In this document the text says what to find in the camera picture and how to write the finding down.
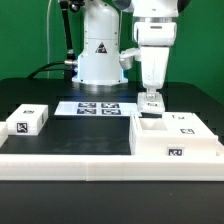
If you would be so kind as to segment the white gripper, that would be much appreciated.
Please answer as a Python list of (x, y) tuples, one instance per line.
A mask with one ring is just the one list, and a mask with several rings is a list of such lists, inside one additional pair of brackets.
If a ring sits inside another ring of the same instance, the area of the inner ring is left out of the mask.
[(166, 75), (169, 47), (146, 47), (140, 48), (141, 73), (143, 86), (146, 88), (146, 98), (155, 99), (157, 89), (161, 89)]

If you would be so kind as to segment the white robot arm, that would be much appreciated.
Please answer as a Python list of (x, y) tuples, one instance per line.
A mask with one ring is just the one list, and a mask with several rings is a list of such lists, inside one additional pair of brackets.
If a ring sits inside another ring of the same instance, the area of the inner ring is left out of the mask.
[[(93, 87), (125, 83), (124, 72), (141, 63), (144, 98), (153, 99), (164, 84), (170, 47), (176, 39), (174, 21), (191, 0), (84, 0), (84, 48), (73, 82)], [(119, 50), (119, 12), (133, 18), (135, 48)]]

